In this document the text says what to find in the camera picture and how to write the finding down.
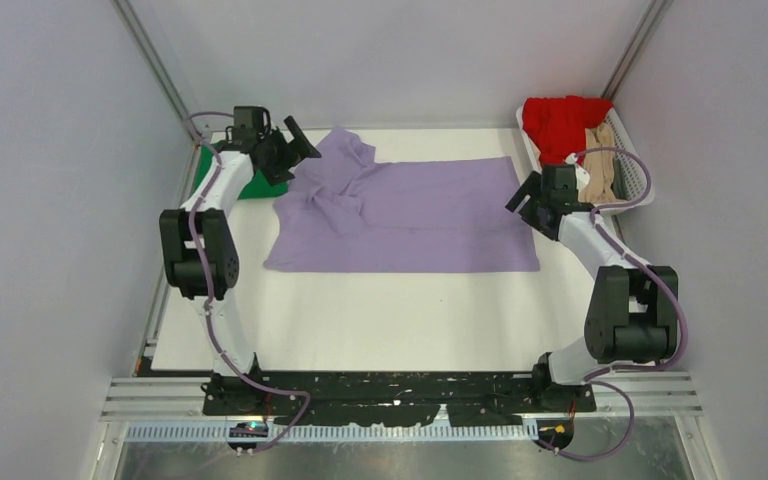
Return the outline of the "lavender purple t-shirt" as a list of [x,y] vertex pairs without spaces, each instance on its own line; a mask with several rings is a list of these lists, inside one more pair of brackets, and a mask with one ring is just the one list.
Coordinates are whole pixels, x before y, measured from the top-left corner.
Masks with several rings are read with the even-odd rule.
[[537,272],[532,230],[506,204],[509,156],[379,162],[343,128],[318,144],[273,204],[265,268],[286,273]]

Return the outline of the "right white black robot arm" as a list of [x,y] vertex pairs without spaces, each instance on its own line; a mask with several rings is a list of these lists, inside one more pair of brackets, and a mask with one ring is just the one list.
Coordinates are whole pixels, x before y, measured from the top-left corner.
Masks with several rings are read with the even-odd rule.
[[532,369],[534,403],[556,410],[584,385],[611,371],[660,370],[686,349],[686,318],[678,275],[633,253],[608,230],[600,209],[578,199],[572,165],[532,172],[507,209],[535,231],[569,249],[593,279],[583,334],[544,353]]

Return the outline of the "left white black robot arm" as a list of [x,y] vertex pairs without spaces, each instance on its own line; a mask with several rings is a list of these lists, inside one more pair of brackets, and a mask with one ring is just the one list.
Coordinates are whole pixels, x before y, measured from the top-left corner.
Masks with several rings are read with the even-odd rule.
[[273,125],[262,106],[237,106],[218,144],[196,127],[199,113],[184,125],[211,154],[211,164],[192,194],[176,209],[159,217],[163,266],[170,286],[191,302],[212,348],[215,378],[235,378],[228,400],[240,412],[253,414],[267,393],[276,393],[253,378],[257,355],[243,332],[234,288],[241,263],[229,226],[230,212],[240,193],[261,175],[270,185],[293,179],[295,167],[320,152],[297,120],[288,116]]

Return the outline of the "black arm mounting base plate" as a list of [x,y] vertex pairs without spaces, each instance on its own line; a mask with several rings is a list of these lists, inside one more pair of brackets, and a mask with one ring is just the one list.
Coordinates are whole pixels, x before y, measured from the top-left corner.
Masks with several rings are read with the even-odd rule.
[[214,375],[201,385],[207,416],[255,416],[286,426],[426,426],[446,414],[454,426],[514,425],[524,414],[591,413],[589,386],[562,386],[529,372],[266,371],[266,393]]

